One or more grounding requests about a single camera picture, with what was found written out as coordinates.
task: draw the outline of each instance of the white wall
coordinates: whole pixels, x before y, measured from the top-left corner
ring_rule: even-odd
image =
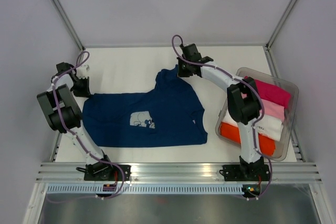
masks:
[[[0,0],[0,223],[22,222],[49,129],[36,95],[50,85],[55,64],[75,59],[50,0]]]
[[[290,0],[60,0],[85,46],[265,44]]]
[[[336,0],[299,0],[272,50],[281,77],[300,89],[300,143],[336,209]]]

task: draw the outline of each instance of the wire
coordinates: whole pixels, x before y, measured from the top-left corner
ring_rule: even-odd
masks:
[[[81,58],[81,56],[83,56],[84,54],[87,54],[87,57],[81,62],[79,63],[79,59]],[[76,140],[78,141],[79,145],[82,147],[82,149],[85,151],[86,154],[88,154],[91,158],[93,158],[94,160],[96,160],[97,162],[101,162],[103,164],[108,164],[108,165],[112,165],[114,167],[116,167],[120,173],[121,173],[121,177],[122,177],[122,180],[121,180],[121,186],[119,187],[119,189],[117,190],[117,192],[115,194],[112,194],[111,196],[108,196],[108,197],[105,197],[106,199],[110,199],[110,198],[114,198],[115,196],[118,195],[118,193],[121,191],[123,185],[124,185],[124,182],[125,182],[125,174],[124,174],[124,171],[121,169],[121,167],[116,164],[116,163],[112,163],[112,162],[109,162],[109,161],[104,161],[104,160],[101,160],[97,157],[95,157],[94,155],[92,155],[87,149],[86,147],[84,146],[83,142],[81,141],[81,139],[79,138],[79,136],[72,130],[70,130],[65,122],[64,122],[64,118],[62,116],[62,112],[61,112],[61,108],[60,108],[60,104],[59,104],[59,101],[58,101],[58,98],[57,98],[57,93],[56,93],[56,83],[57,81],[64,75],[68,74],[69,72],[77,69],[78,67],[82,66],[90,57],[90,53],[88,51],[82,51],[78,57],[77,57],[77,61],[76,61],[76,65],[73,67],[73,68],[70,68],[69,70],[63,72],[61,75],[57,76],[54,80],[53,80],[53,83],[52,83],[52,92],[53,92],[53,95],[54,95],[54,99],[55,99],[55,104],[56,104],[56,108],[57,108],[57,112],[58,112],[58,115],[59,115],[59,118],[60,118],[60,121],[62,123],[62,126],[63,128],[71,133],[75,138]],[[76,198],[76,199],[83,199],[83,198],[88,198],[89,196],[83,196],[83,197],[79,197],[79,198]],[[54,204],[57,204],[58,202],[57,201],[52,201],[50,199],[47,198],[47,200],[51,203],[54,203]]]
[[[252,132],[253,132],[253,142],[254,142],[254,147],[255,147],[255,151],[262,157],[266,158],[268,160],[268,163],[269,163],[269,170],[270,170],[270,176],[269,176],[269,181],[268,181],[268,184],[265,188],[265,190],[259,195],[262,196],[269,188],[269,185],[271,184],[271,180],[272,180],[272,174],[273,174],[273,169],[272,169],[272,162],[271,162],[271,157],[270,156],[267,156],[263,153],[261,153],[257,147],[257,139],[256,139],[256,130],[255,130],[255,125],[257,122],[259,122],[261,119],[263,119],[264,115],[265,115],[265,107],[264,107],[264,104],[263,104],[263,101],[261,100],[260,98],[260,95],[258,94],[258,92],[250,85],[248,84],[247,82],[245,82],[244,80],[240,80],[240,79],[237,79],[237,78],[234,78],[234,76],[232,74],[230,74],[229,72],[225,71],[224,69],[220,68],[220,67],[217,67],[217,66],[214,66],[214,65],[209,65],[209,64],[203,64],[203,63],[197,63],[197,62],[192,62],[192,61],[188,61],[186,60],[184,57],[182,57],[179,52],[177,52],[176,50],[176,47],[175,47],[175,44],[174,44],[174,40],[175,38],[179,38],[180,41],[181,41],[181,45],[183,45],[183,39],[180,35],[178,34],[175,34],[172,38],[172,47],[173,47],[173,50],[174,52],[176,53],[176,55],[181,59],[183,60],[185,63],[188,63],[188,64],[192,64],[192,65],[196,65],[196,66],[201,66],[201,67],[210,67],[210,68],[213,68],[213,69],[218,69],[220,72],[224,73],[225,75],[229,76],[231,79],[235,80],[235,81],[238,81],[240,83],[242,83],[243,85],[247,86],[253,93],[254,95],[257,97],[260,105],[261,105],[261,116],[259,118],[257,118],[257,120],[252,124]]]

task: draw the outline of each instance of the gray plastic container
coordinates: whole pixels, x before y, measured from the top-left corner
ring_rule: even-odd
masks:
[[[298,101],[298,95],[299,95],[298,87],[291,82],[275,78],[273,76],[258,72],[250,68],[239,68],[236,75],[240,77],[249,76],[256,80],[260,80],[260,81],[263,81],[269,84],[279,86],[291,94],[288,108],[285,109],[285,120],[283,121],[284,127],[281,132],[280,141],[279,142],[275,141],[276,148],[272,155],[272,159],[275,161],[284,160],[287,156],[288,145],[290,142],[290,133],[291,133],[292,126],[293,126],[294,114],[295,114],[296,104]],[[216,124],[216,130],[215,130],[216,134],[218,135],[220,139],[229,141],[230,143],[233,143],[239,146],[240,144],[228,138],[225,138],[221,135],[221,127],[220,127],[221,125],[220,124],[225,116],[226,111],[227,111],[227,100],[225,101],[224,106],[221,112],[219,113],[219,119]]]

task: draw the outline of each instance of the orange folded cloth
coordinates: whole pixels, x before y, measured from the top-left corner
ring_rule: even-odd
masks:
[[[239,136],[239,129],[238,127],[234,127],[228,123],[221,123],[220,125],[220,134],[223,137],[226,137],[232,141],[237,142],[240,144],[240,136]],[[268,156],[273,155],[275,151],[275,142],[273,139],[270,139],[269,137],[263,136],[261,134],[258,134],[259,136],[259,146],[260,150],[263,154],[266,154]]]

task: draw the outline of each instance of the t-shirt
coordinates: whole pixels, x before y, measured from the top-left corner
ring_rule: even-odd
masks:
[[[204,144],[204,109],[193,88],[162,69],[148,93],[94,94],[83,125],[98,146],[162,147]]]

